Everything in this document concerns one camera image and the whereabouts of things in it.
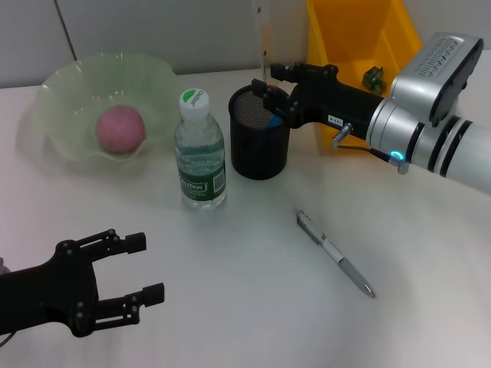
white wall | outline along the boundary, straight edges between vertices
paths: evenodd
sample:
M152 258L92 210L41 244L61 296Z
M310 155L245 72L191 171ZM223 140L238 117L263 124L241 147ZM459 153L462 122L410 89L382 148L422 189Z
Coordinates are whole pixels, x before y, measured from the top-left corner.
M404 0L423 42L437 31L484 38L491 48L491 0Z
M304 59L304 0L271 0L278 54ZM258 65L250 0L59 0L78 58L148 51L177 73Z
M72 61L52 0L0 0L0 88L40 84Z
M305 0L270 2L278 60L304 60ZM250 0L58 3L79 58L98 51L149 51L178 73L258 65ZM491 0L404 3L423 41L435 31L458 31L485 38L491 48ZM72 60L54 0L0 0L0 87L40 84Z

blue indicator light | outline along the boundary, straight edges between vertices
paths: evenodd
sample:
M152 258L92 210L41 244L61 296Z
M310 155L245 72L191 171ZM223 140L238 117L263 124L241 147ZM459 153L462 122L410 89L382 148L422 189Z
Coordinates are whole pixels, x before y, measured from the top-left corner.
M392 157L395 157L396 159L404 159L404 155L400 153L399 151L392 151L390 152L390 155Z

pen tip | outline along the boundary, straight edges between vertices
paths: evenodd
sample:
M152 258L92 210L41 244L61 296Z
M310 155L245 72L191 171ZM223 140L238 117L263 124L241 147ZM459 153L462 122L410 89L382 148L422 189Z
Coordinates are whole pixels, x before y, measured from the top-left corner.
M369 297L375 297L375 293L368 287L368 285L365 285L365 289Z

green toy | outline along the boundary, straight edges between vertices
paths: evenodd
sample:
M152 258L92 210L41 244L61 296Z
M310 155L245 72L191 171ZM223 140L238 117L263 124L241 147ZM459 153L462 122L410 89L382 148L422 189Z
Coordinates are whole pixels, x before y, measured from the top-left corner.
M384 68L372 67L369 71L363 74L363 85L380 96L385 88L385 82L382 80Z

bottle label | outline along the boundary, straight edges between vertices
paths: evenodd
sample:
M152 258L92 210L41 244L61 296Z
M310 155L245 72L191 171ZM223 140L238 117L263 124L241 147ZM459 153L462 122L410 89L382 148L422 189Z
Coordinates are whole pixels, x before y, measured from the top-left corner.
M225 190L225 163L214 173L204 176L178 171L184 195L195 201L211 201Z

